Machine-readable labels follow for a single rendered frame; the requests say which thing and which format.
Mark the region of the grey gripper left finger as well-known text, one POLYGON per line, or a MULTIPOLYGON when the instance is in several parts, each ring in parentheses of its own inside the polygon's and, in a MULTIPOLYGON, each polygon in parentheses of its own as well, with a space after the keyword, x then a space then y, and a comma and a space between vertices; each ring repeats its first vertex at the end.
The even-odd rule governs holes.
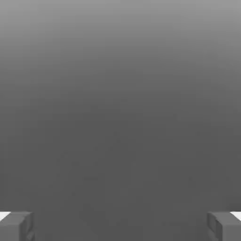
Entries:
POLYGON ((34 213, 0 211, 0 241, 35 241, 34 213))

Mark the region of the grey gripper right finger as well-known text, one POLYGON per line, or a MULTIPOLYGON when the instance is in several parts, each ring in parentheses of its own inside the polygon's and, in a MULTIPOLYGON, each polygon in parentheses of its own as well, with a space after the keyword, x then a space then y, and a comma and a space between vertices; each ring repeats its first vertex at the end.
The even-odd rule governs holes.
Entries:
POLYGON ((241 211, 207 213, 209 241, 241 241, 241 211))

